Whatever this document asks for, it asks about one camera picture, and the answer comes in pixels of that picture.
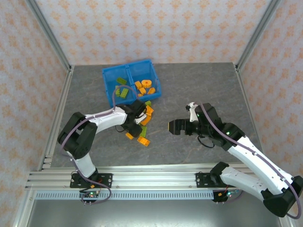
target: yellow toy block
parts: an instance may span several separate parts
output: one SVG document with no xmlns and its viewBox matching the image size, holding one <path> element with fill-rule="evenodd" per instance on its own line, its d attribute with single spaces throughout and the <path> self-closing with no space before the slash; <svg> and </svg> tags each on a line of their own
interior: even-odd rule
<svg viewBox="0 0 303 227">
<path fill-rule="evenodd" d="M 156 89 L 154 88 L 154 87 L 152 87 L 149 91 L 148 91 L 148 95 L 151 95 L 151 94 L 153 94 L 153 93 L 155 93 L 156 92 Z"/>
<path fill-rule="evenodd" d="M 143 88 L 150 88 L 151 86 L 152 86 L 152 83 L 151 83 L 152 81 L 151 80 L 149 80 L 149 79 L 144 79 L 144 80 L 142 80 L 142 87 Z"/>
<path fill-rule="evenodd" d="M 149 105 L 147 105 L 146 106 L 146 113 L 152 114 L 152 112 L 153 112 L 153 109 Z"/>
<path fill-rule="evenodd" d="M 147 115 L 146 118 L 142 122 L 140 122 L 140 124 L 143 126 L 147 125 L 147 123 L 150 122 L 151 118 L 151 116 Z"/>
<path fill-rule="evenodd" d="M 145 95 L 145 94 L 146 94 L 146 90 L 145 90 L 145 88 L 143 88 L 143 87 L 140 88 L 139 91 L 141 92 L 142 95 Z"/>
<path fill-rule="evenodd" d="M 140 88 L 142 88 L 142 84 L 140 83 L 140 81 L 136 81 L 134 84 L 136 85 L 136 87 L 137 87 L 138 90 Z"/>
<path fill-rule="evenodd" d="M 125 136 L 127 136 L 127 138 L 129 138 L 130 140 L 134 138 L 130 133 L 125 134 Z"/>
<path fill-rule="evenodd" d="M 146 138 L 143 138 L 142 136 L 139 136 L 139 138 L 137 139 L 137 141 L 141 144 L 143 144 L 144 146 L 148 146 L 150 141 L 147 140 Z"/>
</svg>

